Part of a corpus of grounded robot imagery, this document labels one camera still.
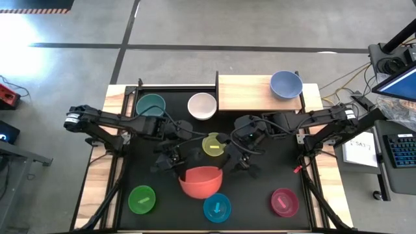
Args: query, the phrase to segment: bowl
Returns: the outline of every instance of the bowl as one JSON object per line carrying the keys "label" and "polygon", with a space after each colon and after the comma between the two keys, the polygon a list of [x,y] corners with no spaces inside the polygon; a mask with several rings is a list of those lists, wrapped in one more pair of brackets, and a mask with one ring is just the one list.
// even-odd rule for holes
{"label": "bowl", "polygon": [[164,114],[163,110],[157,107],[151,108],[146,112],[143,112],[153,105],[158,106],[163,110],[166,108],[166,102],[164,101],[163,97],[157,94],[146,94],[145,96],[140,98],[139,101],[137,101],[136,113],[141,114],[143,116],[162,116]]}
{"label": "bowl", "polygon": [[299,209],[299,200],[296,194],[288,188],[279,188],[274,191],[271,202],[274,212],[282,217],[292,217]]}
{"label": "bowl", "polygon": [[151,211],[156,203],[155,191],[149,186],[141,185],[134,188],[129,195],[129,208],[138,215]]}
{"label": "bowl", "polygon": [[198,93],[190,97],[188,111],[197,120],[208,120],[216,112],[216,99],[207,93]]}
{"label": "bowl", "polygon": [[231,214],[231,202],[227,196],[216,193],[203,202],[203,214],[213,223],[222,223]]}
{"label": "bowl", "polygon": [[188,169],[185,181],[179,178],[182,190],[191,198],[206,199],[218,192],[222,183],[222,170],[216,166],[199,166]]}
{"label": "bowl", "polygon": [[207,137],[202,140],[203,151],[212,157],[217,157],[223,154],[225,144],[219,143],[216,139],[218,133],[209,133]]}
{"label": "bowl", "polygon": [[278,99],[292,99],[302,92],[301,78],[291,71],[278,71],[270,79],[272,95]]}

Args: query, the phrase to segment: wooden block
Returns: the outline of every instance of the wooden block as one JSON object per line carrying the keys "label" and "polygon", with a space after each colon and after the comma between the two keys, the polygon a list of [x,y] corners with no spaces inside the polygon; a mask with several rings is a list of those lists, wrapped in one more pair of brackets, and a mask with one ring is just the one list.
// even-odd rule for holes
{"label": "wooden block", "polygon": [[300,98],[278,100],[270,91],[271,75],[220,75],[218,110],[220,111],[298,111]]}

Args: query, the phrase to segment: light blue bowl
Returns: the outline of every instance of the light blue bowl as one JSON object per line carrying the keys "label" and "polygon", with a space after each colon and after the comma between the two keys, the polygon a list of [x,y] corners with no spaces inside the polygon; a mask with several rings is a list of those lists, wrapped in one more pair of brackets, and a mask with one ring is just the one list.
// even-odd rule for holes
{"label": "light blue bowl", "polygon": [[278,99],[291,99],[297,97],[303,89],[300,77],[291,71],[278,71],[270,80],[270,89]]}
{"label": "light blue bowl", "polygon": [[[163,110],[166,108],[166,102],[164,101],[163,97],[157,94],[146,94],[142,98],[137,101],[136,104],[136,112],[140,114],[147,108],[156,105]],[[157,107],[151,108],[147,110],[145,113],[142,114],[143,116],[162,116],[163,111]]]}
{"label": "light blue bowl", "polygon": [[229,202],[226,195],[216,193],[205,199],[203,203],[203,214],[213,223],[222,223],[231,214],[231,202]]}

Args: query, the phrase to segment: black line on floor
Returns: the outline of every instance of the black line on floor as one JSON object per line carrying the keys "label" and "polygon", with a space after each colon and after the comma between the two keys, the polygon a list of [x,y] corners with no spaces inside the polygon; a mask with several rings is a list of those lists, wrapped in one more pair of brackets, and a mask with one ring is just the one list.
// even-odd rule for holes
{"label": "black line on floor", "polygon": [[70,49],[119,49],[121,44],[91,44],[91,43],[31,43],[29,47],[39,48],[70,48]]}
{"label": "black line on floor", "polygon": [[111,84],[112,85],[117,84],[118,75],[120,74],[120,70],[122,68],[122,63],[123,63],[125,51],[126,51],[127,46],[128,46],[127,44],[129,43],[129,40],[130,40],[131,31],[133,30],[133,25],[135,23],[136,13],[138,11],[138,4],[139,3],[140,3],[140,0],[135,0],[135,2],[133,3],[133,7],[132,7],[131,12],[130,12],[129,21],[127,23],[127,27],[125,28],[124,37],[123,37],[123,41],[122,41],[122,46],[121,46],[121,48],[118,52],[116,64],[114,65],[114,69],[112,71],[110,85]]}
{"label": "black line on floor", "polygon": [[253,51],[253,52],[289,52],[289,53],[355,53],[368,54],[368,49],[315,48],[315,47],[270,47],[270,46],[234,46],[234,45],[149,45],[131,44],[127,49],[172,50],[172,51]]}

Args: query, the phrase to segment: computer monitor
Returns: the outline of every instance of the computer monitor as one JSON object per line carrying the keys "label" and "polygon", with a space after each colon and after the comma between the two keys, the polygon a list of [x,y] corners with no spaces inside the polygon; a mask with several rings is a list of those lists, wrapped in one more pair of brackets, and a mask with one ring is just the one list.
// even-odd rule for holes
{"label": "computer monitor", "polygon": [[416,101],[416,61],[399,70],[380,84],[372,92],[408,101]]}

